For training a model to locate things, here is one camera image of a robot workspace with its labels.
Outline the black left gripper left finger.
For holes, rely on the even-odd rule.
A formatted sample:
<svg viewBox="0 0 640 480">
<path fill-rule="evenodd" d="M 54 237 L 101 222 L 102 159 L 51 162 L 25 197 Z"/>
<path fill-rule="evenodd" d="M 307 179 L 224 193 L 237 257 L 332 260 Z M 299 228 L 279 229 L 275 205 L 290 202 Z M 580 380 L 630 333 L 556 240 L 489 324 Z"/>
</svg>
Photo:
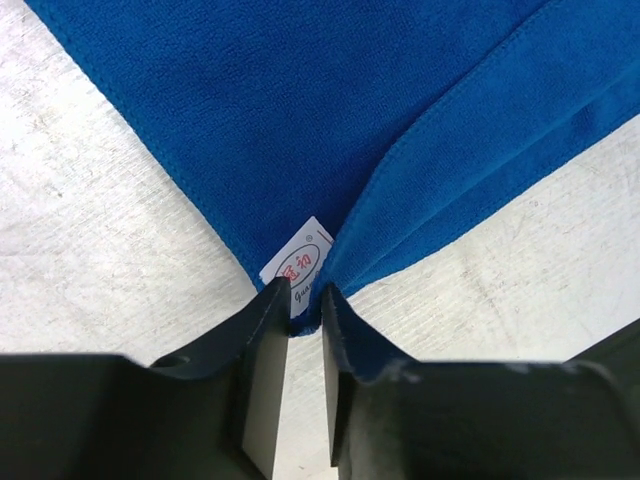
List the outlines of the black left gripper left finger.
<svg viewBox="0 0 640 480">
<path fill-rule="evenodd" d="M 290 285 L 149 366 L 116 354 L 1 358 L 5 479 L 269 479 Z"/>
</svg>

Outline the blue towel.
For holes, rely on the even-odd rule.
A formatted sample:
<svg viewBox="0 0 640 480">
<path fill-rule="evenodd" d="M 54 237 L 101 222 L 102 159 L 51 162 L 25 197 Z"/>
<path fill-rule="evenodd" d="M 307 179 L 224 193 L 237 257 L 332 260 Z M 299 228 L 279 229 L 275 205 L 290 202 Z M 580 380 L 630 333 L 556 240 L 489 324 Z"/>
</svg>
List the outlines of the blue towel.
<svg viewBox="0 0 640 480">
<path fill-rule="evenodd" d="M 639 111 L 635 1 L 33 1 L 252 280 L 309 219 L 351 295 Z"/>
</svg>

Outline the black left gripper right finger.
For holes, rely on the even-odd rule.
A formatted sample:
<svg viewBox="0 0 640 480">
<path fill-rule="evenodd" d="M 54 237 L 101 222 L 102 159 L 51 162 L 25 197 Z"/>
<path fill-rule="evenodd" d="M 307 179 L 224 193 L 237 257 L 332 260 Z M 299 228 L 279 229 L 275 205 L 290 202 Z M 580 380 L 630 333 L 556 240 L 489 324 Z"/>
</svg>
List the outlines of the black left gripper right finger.
<svg viewBox="0 0 640 480">
<path fill-rule="evenodd" d="M 423 362 L 321 300 L 330 461 L 342 479 L 635 479 L 639 422 L 602 366 Z"/>
</svg>

